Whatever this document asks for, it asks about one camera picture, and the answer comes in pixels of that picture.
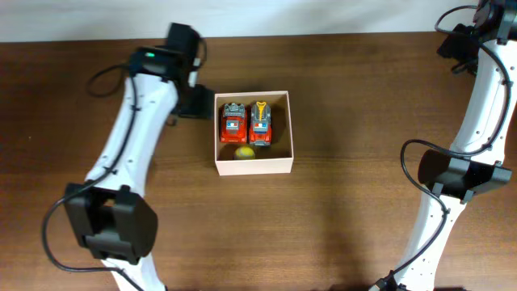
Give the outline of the red fire truck grey top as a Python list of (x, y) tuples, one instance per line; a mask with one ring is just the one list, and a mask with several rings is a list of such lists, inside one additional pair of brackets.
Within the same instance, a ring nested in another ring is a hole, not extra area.
[(221, 114), (220, 141), (247, 143), (247, 111), (243, 103), (225, 103)]

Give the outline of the yellow toy ball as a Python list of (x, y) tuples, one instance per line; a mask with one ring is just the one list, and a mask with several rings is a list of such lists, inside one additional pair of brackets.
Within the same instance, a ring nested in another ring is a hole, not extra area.
[(254, 149), (247, 145), (239, 146), (233, 153), (234, 160), (251, 160), (255, 157)]

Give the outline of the fire truck with yellow ladder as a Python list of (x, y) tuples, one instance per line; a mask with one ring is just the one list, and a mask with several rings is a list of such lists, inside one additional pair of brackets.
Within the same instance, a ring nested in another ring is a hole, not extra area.
[(270, 146), (271, 139), (271, 108), (267, 102), (257, 101), (250, 109), (249, 143), (254, 146)]

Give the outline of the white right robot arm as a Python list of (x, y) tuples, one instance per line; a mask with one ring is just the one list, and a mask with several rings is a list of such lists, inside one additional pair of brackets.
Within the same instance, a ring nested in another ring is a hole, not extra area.
[(457, 61), (453, 73), (476, 78), (467, 111), (449, 148), (417, 141), (427, 147), (418, 176), (408, 178), (422, 193), (417, 221), (400, 263), (373, 290), (434, 289), (439, 260), (466, 205), (510, 182), (512, 172), (502, 164), (516, 105), (516, 2), (482, 0), (473, 9), (472, 25), (444, 30), (437, 50)]

